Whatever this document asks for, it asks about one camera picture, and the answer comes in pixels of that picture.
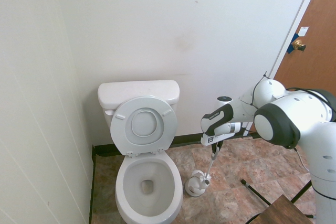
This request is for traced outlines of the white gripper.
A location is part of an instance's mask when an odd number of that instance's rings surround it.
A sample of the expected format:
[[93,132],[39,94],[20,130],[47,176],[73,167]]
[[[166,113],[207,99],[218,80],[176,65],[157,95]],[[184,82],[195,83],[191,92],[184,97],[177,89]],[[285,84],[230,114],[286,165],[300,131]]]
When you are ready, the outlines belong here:
[[221,126],[215,129],[214,134],[211,136],[205,133],[201,137],[201,144],[209,146],[212,144],[212,152],[218,154],[222,148],[223,140],[233,136],[233,131],[229,126]]

